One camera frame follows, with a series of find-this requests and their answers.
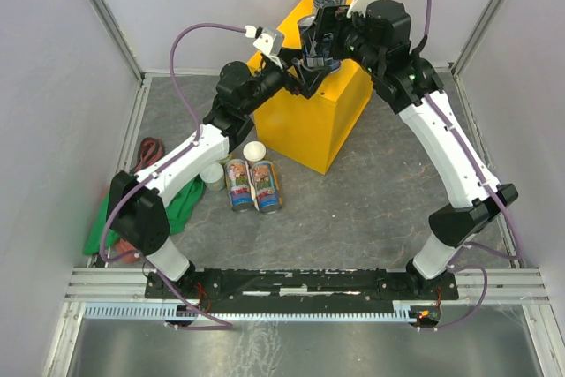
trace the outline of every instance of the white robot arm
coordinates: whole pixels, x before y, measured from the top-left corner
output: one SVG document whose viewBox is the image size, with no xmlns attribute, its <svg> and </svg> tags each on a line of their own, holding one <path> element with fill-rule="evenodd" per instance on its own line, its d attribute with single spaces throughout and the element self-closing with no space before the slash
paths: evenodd
<svg viewBox="0 0 565 377">
<path fill-rule="evenodd" d="M 349 8 L 320 8 L 306 31 L 310 40 L 330 37 L 333 58 L 352 59 L 371 75 L 375 93 L 411 128 L 440 174 L 449 204 L 430 216 L 433 234 L 407 266 L 409 273 L 425 282 L 444 273 L 463 243 L 500 213 L 487 185 L 507 205 L 517 198 L 517 192 L 513 185 L 500 185 L 463 136 L 463 145 L 484 171 L 485 181 L 478 178 L 454 137 L 454 130 L 463 132 L 437 73 L 425 59 L 410 51 L 410 30 L 411 18 L 402 4 L 392 0 L 353 0 Z M 251 74 L 241 62 L 224 66 L 212 111 L 204 119 L 194 148 L 154 175 L 141 195 L 126 203 L 125 211 L 112 223 L 112 229 L 140 249 L 172 281 L 181 279 L 191 263 L 169 239 L 164 208 L 208 164 L 222 159 L 243 142 L 253 126 L 249 116 L 263 102 L 281 88 L 309 98 L 327 75 L 302 69 L 296 73 L 298 78 L 289 72 L 303 59 L 302 52 L 283 48 L 283 35 L 276 30 L 248 26 L 246 35 L 255 39 L 254 46 L 264 57 L 260 73 Z M 443 124 L 437 110 L 449 117 L 453 123 L 450 128 Z M 118 174 L 110 187 L 110 210 L 138 180 L 152 175 L 193 140 L 194 134 L 136 176 Z"/>
</svg>

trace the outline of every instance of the black bracket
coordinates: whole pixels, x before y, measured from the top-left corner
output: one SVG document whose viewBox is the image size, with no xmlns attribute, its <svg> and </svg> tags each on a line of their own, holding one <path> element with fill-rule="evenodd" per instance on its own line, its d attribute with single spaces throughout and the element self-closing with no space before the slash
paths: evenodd
<svg viewBox="0 0 565 377">
<path fill-rule="evenodd" d="M 112 178 L 107 217 L 138 183 L 135 176 L 125 171 L 118 172 Z M 125 203 L 110 228 L 146 256 L 161 248 L 170 234 L 169 220 L 161 196 L 146 187 L 142 187 Z"/>
<path fill-rule="evenodd" d="M 496 193 L 507 206 L 518 199 L 513 184 L 501 185 Z M 446 205 L 428 218 L 433 234 L 445 245 L 458 247 L 468 236 L 482 231 L 500 213 L 492 198 L 476 200 L 472 207 Z"/>
<path fill-rule="evenodd" d="M 198 299 L 200 283 L 211 313 L 392 313 L 394 300 L 457 300 L 455 277 L 445 273 L 418 288 L 413 276 L 384 269 L 280 270 L 210 269 L 196 271 L 177 285 L 187 299 Z M 161 278 L 149 274 L 149 299 L 171 299 Z"/>
<path fill-rule="evenodd" d="M 310 99 L 316 94 L 322 81 L 329 75 L 331 70 L 316 69 L 308 70 L 303 66 L 303 55 L 300 49 L 281 48 L 278 55 L 287 66 L 292 67 L 297 77 L 287 72 L 285 87 L 292 94 L 301 94 Z"/>
</svg>

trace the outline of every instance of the yellow box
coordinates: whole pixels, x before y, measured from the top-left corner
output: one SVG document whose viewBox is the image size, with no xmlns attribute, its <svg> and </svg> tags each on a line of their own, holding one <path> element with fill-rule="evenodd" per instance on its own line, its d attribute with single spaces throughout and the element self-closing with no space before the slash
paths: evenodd
<svg viewBox="0 0 565 377">
<path fill-rule="evenodd" d="M 312 13 L 313 0 L 302 0 L 278 29 L 287 48 L 300 49 L 297 22 Z M 260 53 L 247 63 L 260 68 Z M 365 105 L 373 85 L 369 75 L 350 59 L 328 75 L 310 99 L 281 90 L 255 111 L 259 140 L 267 147 L 326 174 Z"/>
</svg>

